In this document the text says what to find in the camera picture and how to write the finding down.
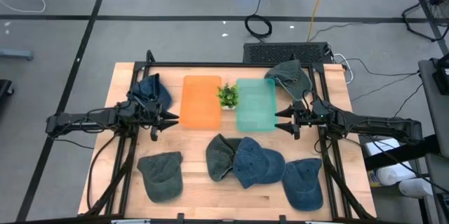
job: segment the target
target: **white cable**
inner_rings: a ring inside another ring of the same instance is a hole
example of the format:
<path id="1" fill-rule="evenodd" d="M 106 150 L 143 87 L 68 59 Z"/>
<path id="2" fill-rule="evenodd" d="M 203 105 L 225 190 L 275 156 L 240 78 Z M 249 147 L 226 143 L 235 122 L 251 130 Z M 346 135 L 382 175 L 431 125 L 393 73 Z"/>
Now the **white cable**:
<path id="1" fill-rule="evenodd" d="M 351 70 L 351 66 L 349 66 L 348 61 L 346 60 L 346 58 L 344 57 L 344 55 L 340 54 L 340 53 L 336 53 L 334 54 L 334 56 L 341 56 L 344 60 L 344 62 L 346 63 L 346 66 L 348 67 L 349 73 L 351 74 L 351 79 L 349 81 L 346 82 L 346 84 L 350 84 L 352 82 L 352 80 L 354 80 L 354 74 L 352 74 L 352 70 Z"/>
<path id="2" fill-rule="evenodd" d="M 40 11 L 16 9 L 16 8 L 6 4 L 3 0 L 0 0 L 0 3 L 3 4 L 4 6 L 8 7 L 9 9 L 11 9 L 13 11 L 18 11 L 20 13 L 43 13 L 45 11 L 45 8 L 47 7 L 47 4 L 45 3 L 45 0 L 41 0 L 41 1 L 43 3 L 43 7 L 42 7 L 42 10 L 40 10 Z"/>

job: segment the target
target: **blue denim cap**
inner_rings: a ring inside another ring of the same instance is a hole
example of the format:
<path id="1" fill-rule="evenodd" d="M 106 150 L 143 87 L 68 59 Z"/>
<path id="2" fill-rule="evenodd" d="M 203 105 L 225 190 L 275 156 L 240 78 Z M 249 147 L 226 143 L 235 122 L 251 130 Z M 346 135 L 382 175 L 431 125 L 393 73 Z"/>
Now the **blue denim cap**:
<path id="1" fill-rule="evenodd" d="M 321 159 L 296 160 L 286 164 L 286 174 L 282 179 L 290 205 L 300 211 L 315 211 L 323 206 L 318 172 Z"/>
<path id="2" fill-rule="evenodd" d="M 160 82 L 159 74 L 145 77 L 138 84 L 135 84 L 133 87 L 133 95 L 139 99 L 138 101 L 141 100 L 144 103 L 148 102 L 148 100 L 155 99 L 156 102 L 162 104 L 164 110 L 168 110 L 173 101 L 167 88 Z"/>
<path id="3" fill-rule="evenodd" d="M 249 137 L 240 142 L 232 166 L 232 171 L 245 189 L 256 183 L 279 182 L 285 170 L 286 161 L 281 153 L 264 149 Z"/>

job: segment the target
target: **dark green cap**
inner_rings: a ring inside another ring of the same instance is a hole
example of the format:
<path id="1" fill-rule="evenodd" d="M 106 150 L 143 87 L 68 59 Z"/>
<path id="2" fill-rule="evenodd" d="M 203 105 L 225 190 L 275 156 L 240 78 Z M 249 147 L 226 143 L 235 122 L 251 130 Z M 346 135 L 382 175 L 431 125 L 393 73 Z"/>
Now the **dark green cap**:
<path id="1" fill-rule="evenodd" d="M 167 152 L 142 157 L 138 170 L 142 172 L 145 190 L 154 203 L 173 199 L 182 192 L 181 152 Z"/>
<path id="2" fill-rule="evenodd" d="M 274 66 L 265 74 L 277 86 L 283 87 L 295 101 L 302 99 L 305 90 L 311 90 L 311 81 L 301 68 L 299 60 L 290 60 Z"/>
<path id="3" fill-rule="evenodd" d="M 218 182 L 232 170 L 240 142 L 241 138 L 226 139 L 220 133 L 211 140 L 206 148 L 206 162 L 212 180 Z"/>

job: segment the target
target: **yellow cable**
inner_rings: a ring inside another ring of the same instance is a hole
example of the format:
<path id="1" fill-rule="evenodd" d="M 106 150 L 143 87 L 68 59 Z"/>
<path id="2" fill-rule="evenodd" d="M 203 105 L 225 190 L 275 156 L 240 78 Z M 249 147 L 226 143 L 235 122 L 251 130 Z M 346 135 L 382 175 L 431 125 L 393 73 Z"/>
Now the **yellow cable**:
<path id="1" fill-rule="evenodd" d="M 311 14 L 311 20 L 310 20 L 310 25 L 309 25 L 309 35 L 307 35 L 307 42 L 309 42 L 309 40 L 310 40 L 311 31 L 312 31 L 313 26 L 314 26 L 315 12 L 316 12 L 316 9 L 318 8 L 318 5 L 320 4 L 320 1 L 321 0 L 316 0 L 314 11 Z"/>

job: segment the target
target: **black cable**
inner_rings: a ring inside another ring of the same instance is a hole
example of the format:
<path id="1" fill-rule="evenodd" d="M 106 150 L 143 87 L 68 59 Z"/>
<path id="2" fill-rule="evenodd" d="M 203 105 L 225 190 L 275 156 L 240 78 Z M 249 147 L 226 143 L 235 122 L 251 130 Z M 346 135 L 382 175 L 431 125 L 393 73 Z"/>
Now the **black cable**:
<path id="1" fill-rule="evenodd" d="M 408 75 L 411 75 L 411 74 L 417 74 L 416 72 L 413 72 L 413 73 L 398 73 L 398 74 L 374 73 L 374 72 L 371 72 L 371 71 L 366 67 L 365 63 L 364 63 L 361 59 L 358 59 L 358 58 L 347 58 L 346 60 L 357 60 L 357 61 L 359 61 L 359 62 L 365 67 L 365 70 L 366 70 L 368 73 L 373 74 L 373 75 L 376 75 L 376 76 L 397 77 L 397 76 L 408 76 Z"/>
<path id="2" fill-rule="evenodd" d="M 395 117 L 396 115 L 398 115 L 398 113 L 402 110 L 402 107 L 404 107 L 404 105 L 407 103 L 407 101 L 408 101 L 409 99 L 411 99 L 411 98 L 413 97 L 413 95 L 415 95 L 415 94 L 419 91 L 419 89 L 421 88 L 421 86 L 422 86 L 422 84 L 420 84 L 420 85 L 418 86 L 418 88 L 416 88 L 416 91 L 414 91 L 410 96 L 408 96 L 408 98 L 406 98 L 406 99 L 404 100 L 404 102 L 402 103 L 402 105 L 401 105 L 401 107 L 399 108 L 398 112 L 396 112 L 396 113 L 394 114 L 394 117 Z"/>
<path id="3" fill-rule="evenodd" d="M 305 100 L 305 97 L 304 97 L 304 94 L 305 93 L 307 93 L 307 92 L 310 92 L 310 93 L 312 93 L 312 94 L 315 94 L 315 96 L 318 98 L 318 100 L 320 101 L 320 103 L 321 103 L 321 105 L 322 106 L 324 106 L 324 107 L 326 107 L 324 104 L 323 104 L 323 100 L 321 99 L 321 97 L 320 97 L 320 95 L 318 95 L 318 93 L 317 92 L 315 92 L 315 91 L 313 91 L 313 90 L 304 90 L 303 92 L 302 92 L 302 98 Z"/>
<path id="4" fill-rule="evenodd" d="M 393 81 L 393 82 L 391 82 L 391 83 L 385 84 L 384 86 L 381 86 L 381 87 L 379 87 L 379 88 L 377 88 L 377 89 L 375 89 L 375 90 L 372 90 L 372 91 L 370 91 L 370 92 L 368 92 L 368 93 L 364 93 L 364 94 L 358 96 L 357 98 L 351 99 L 351 102 L 352 102 L 352 101 L 355 101 L 355 100 L 358 100 L 359 98 L 362 98 L 362 97 L 364 97 L 364 96 L 366 96 L 366 95 L 370 95 L 371 93 L 374 93 L 374 92 L 376 92 L 376 91 L 380 91 L 380 90 L 382 90 L 382 89 L 385 88 L 385 87 L 391 86 L 392 84 L 395 84 L 396 82 L 403 81 L 403 80 L 407 79 L 408 77 L 414 76 L 414 75 L 416 75 L 416 74 L 418 74 L 418 72 L 413 73 L 413 74 L 409 74 L 408 76 L 406 76 L 406 77 L 404 77 L 404 78 L 397 79 L 397 80 L 395 80 L 395 81 Z"/>
<path id="5" fill-rule="evenodd" d="M 270 35 L 272 35 L 273 32 L 273 26 L 270 23 L 270 21 L 260 15 L 257 15 L 256 13 L 259 11 L 259 6 L 260 6 L 260 1 L 257 3 L 257 8 L 255 9 L 255 12 L 252 15 L 249 15 L 245 18 L 245 28 L 246 30 L 248 30 L 248 32 L 254 36 L 256 39 L 258 39 L 260 42 L 264 43 L 264 41 L 262 40 L 263 38 L 267 38 Z M 248 21 L 252 18 L 258 19 L 260 21 L 262 21 L 263 23 L 265 23 L 268 26 L 268 32 L 264 33 L 264 34 L 258 34 L 254 31 L 251 30 L 251 28 L 248 25 Z"/>
<path id="6" fill-rule="evenodd" d="M 306 91 L 307 91 L 307 90 L 304 90 L 304 91 L 302 92 L 302 99 L 303 99 L 304 103 L 306 103 L 306 109 L 307 109 L 307 111 L 310 111 L 309 103 L 307 102 L 306 97 L 305 97 Z"/>
<path id="7" fill-rule="evenodd" d="M 88 150 L 93 150 L 93 147 L 84 146 L 84 145 L 81 145 L 81 144 L 79 144 L 79 143 L 75 143 L 75 142 L 73 142 L 73 141 L 71 141 L 71 140 L 64 140 L 64 139 L 53 139 L 53 140 L 54 140 L 54 141 L 61 141 L 61 142 L 66 142 L 66 143 L 75 144 L 75 145 L 78 146 L 78 147 L 83 147 L 83 148 L 86 148 L 86 149 L 88 149 Z"/>
<path id="8" fill-rule="evenodd" d="M 314 149 L 315 149 L 315 151 L 317 152 L 317 153 L 320 153 L 321 154 L 321 151 L 318 151 L 317 149 L 316 149 L 316 144 L 317 143 L 319 143 L 319 139 L 315 142 L 315 144 L 314 144 Z M 329 147 L 330 146 L 332 146 L 332 142 L 330 142 L 330 144 L 328 145 L 328 146 L 326 146 L 326 149 L 328 150 L 329 149 Z"/>
<path id="9" fill-rule="evenodd" d="M 363 137 L 365 137 L 365 138 L 369 138 L 369 137 L 372 137 L 372 136 L 369 136 L 369 135 L 364 135 L 364 134 L 359 134 L 358 136 L 363 136 Z M 391 146 L 390 144 L 388 144 L 388 143 L 384 143 L 384 142 L 381 142 L 381 141 L 377 141 L 377 143 L 382 143 L 383 145 L 386 145 L 386 146 L 388 146 L 388 147 L 390 147 L 390 148 L 397 148 L 397 147 L 393 147 L 393 146 Z"/>
<path id="10" fill-rule="evenodd" d="M 373 137 L 368 137 L 368 139 L 371 140 L 371 142 L 386 156 L 388 156 L 390 159 L 392 159 L 393 161 L 395 161 L 397 164 L 402 165 L 404 168 L 406 168 L 407 170 L 413 172 L 418 178 L 422 178 L 423 180 L 425 180 L 426 182 L 428 182 L 429 184 L 433 185 L 434 187 L 442 190 L 444 193 L 449 195 L 449 190 L 444 189 L 443 187 L 441 187 L 440 185 L 437 185 L 433 182 L 431 182 L 429 179 L 425 178 L 423 175 L 421 175 L 421 173 L 414 171 L 413 169 L 409 168 L 408 166 L 406 166 L 405 164 L 403 164 L 402 162 L 400 162 L 397 158 L 393 157 L 392 155 L 390 155 L 388 152 L 385 152 L 381 147 L 379 147 L 376 142 L 373 140 Z"/>
<path id="11" fill-rule="evenodd" d="M 115 108 L 115 107 L 104 107 L 104 108 L 97 108 L 97 109 L 92 109 L 92 110 L 88 111 L 88 112 L 86 113 L 86 115 L 81 119 L 80 124 L 79 124 L 79 128 L 80 128 L 84 133 L 102 133 L 103 131 L 105 131 L 105 129 L 109 129 L 109 130 L 113 131 L 113 130 L 115 129 L 114 126 L 116 126 L 116 125 L 113 125 L 113 126 L 105 126 L 104 124 L 101 124 L 100 122 L 98 122 L 98 121 L 92 119 L 92 118 L 91 118 L 91 113 L 93 113 L 93 112 L 99 112 L 99 111 L 104 112 L 104 111 L 106 111 L 106 110 L 114 110 L 114 109 L 120 109 L 120 107 L 119 107 L 119 108 Z M 85 121 L 88 121 L 88 120 L 95 122 L 97 125 L 100 125 L 101 127 L 103 127 L 103 129 L 99 129 L 99 130 L 88 130 L 88 129 L 84 129 L 84 128 L 83 128 L 83 123 L 82 123 L 82 122 L 85 122 Z"/>
<path id="12" fill-rule="evenodd" d="M 89 175 L 88 175 L 88 181 L 87 181 L 87 208 L 89 210 L 92 209 L 91 206 L 91 183 L 92 183 L 92 170 L 93 170 L 93 165 L 95 164 L 95 161 L 97 161 L 98 156 L 100 156 L 100 153 L 109 145 L 111 144 L 111 142 L 115 139 L 116 134 L 118 132 L 114 133 L 114 136 L 112 136 L 112 138 L 110 138 L 97 152 L 97 154 L 95 154 L 94 158 L 92 159 L 92 163 L 91 163 L 91 167 L 89 168 Z"/>
<path id="13" fill-rule="evenodd" d="M 347 23 L 344 25 L 331 25 L 330 27 L 323 28 L 323 29 L 316 31 L 315 35 L 309 40 L 309 42 L 313 41 L 318 36 L 318 34 L 320 32 L 325 32 L 325 31 L 331 30 L 332 28 L 335 28 L 335 27 L 347 27 L 349 25 L 363 25 L 363 24 L 374 25 L 374 24 L 379 24 L 379 23 L 381 23 L 381 22 L 352 22 L 352 23 Z"/>

